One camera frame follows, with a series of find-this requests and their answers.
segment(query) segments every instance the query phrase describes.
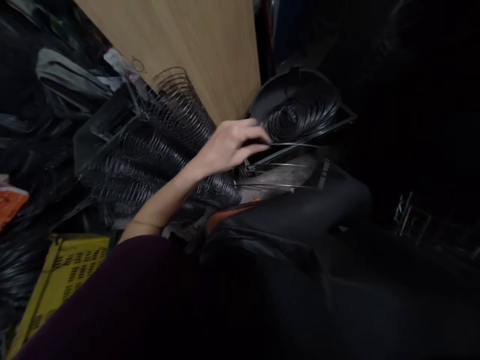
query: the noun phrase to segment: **light wooden panel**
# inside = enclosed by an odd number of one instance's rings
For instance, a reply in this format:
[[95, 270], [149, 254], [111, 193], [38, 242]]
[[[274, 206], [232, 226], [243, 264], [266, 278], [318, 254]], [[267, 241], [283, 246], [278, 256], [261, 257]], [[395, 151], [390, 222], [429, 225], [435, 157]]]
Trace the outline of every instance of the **light wooden panel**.
[[252, 0], [75, 0], [153, 86], [186, 69], [216, 124], [240, 119], [260, 88]]

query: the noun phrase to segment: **coiled wire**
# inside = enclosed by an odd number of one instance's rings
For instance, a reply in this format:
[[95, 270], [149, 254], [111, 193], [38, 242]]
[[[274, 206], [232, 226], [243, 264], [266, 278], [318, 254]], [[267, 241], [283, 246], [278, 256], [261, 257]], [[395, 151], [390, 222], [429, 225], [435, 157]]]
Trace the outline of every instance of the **coiled wire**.
[[153, 89], [138, 99], [142, 111], [194, 156], [214, 133], [214, 122], [183, 68], [170, 68], [153, 80]]
[[261, 125], [274, 142], [312, 139], [335, 122], [341, 105], [340, 92], [333, 84], [317, 83], [274, 106]]
[[[120, 148], [127, 159], [163, 179], [173, 178], [189, 161], [179, 146], [151, 120], [138, 121], [125, 131]], [[232, 179], [221, 173], [200, 181], [192, 198], [217, 208], [227, 208], [239, 204], [242, 196]]]
[[[91, 163], [81, 181], [92, 188], [91, 195], [100, 203], [107, 224], [114, 220], [131, 219], [166, 183], [122, 158], [119, 152]], [[192, 221], [204, 212], [204, 205], [187, 200], [175, 218], [177, 221]]]

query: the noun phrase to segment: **black wire coil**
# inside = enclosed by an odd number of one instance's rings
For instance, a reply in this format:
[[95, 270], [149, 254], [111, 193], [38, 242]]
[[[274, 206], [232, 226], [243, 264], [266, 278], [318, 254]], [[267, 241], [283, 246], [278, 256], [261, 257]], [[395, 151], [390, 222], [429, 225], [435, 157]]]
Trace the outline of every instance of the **black wire coil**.
[[340, 92], [333, 84], [316, 83], [274, 106], [261, 125], [274, 142], [307, 140], [335, 122], [341, 105]]
[[[148, 168], [150, 173], [171, 179], [189, 161], [176, 145], [156, 122], [147, 120], [138, 121], [124, 132], [120, 148], [126, 158]], [[217, 208], [227, 208], [237, 205], [242, 196], [228, 175], [215, 174], [198, 184], [193, 198]]]
[[153, 79], [156, 84], [139, 97], [146, 116], [161, 124], [171, 138], [195, 155], [210, 139], [215, 124], [205, 110], [185, 70], [173, 67]]

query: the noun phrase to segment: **fingers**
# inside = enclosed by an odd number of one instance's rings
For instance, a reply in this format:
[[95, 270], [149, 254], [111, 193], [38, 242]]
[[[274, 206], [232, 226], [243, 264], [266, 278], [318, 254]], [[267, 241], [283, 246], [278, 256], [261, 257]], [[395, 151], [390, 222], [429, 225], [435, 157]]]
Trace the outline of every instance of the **fingers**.
[[270, 144], [272, 142], [265, 129], [260, 126], [251, 126], [242, 129], [242, 136], [244, 136], [243, 140], [260, 139], [266, 144]]
[[256, 118], [248, 118], [248, 119], [243, 119], [243, 120], [237, 120], [235, 123], [239, 126], [245, 126], [245, 127], [252, 127], [256, 126], [258, 124], [258, 121]]
[[268, 150], [269, 146], [268, 145], [260, 145], [260, 144], [254, 144], [254, 145], [248, 145], [244, 146], [235, 153], [232, 161], [233, 165], [237, 166], [240, 165], [246, 158], [252, 156], [253, 154], [256, 153], [261, 153], [262, 151]]

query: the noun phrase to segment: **hand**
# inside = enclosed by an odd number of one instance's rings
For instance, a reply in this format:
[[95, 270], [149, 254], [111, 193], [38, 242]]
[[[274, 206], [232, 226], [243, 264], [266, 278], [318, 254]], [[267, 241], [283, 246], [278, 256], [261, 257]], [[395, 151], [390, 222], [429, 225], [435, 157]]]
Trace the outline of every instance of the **hand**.
[[269, 148], [264, 144], [242, 146], [248, 140], [272, 142], [254, 118], [224, 121], [188, 165], [194, 167], [199, 176], [206, 177], [230, 170], [249, 156]]

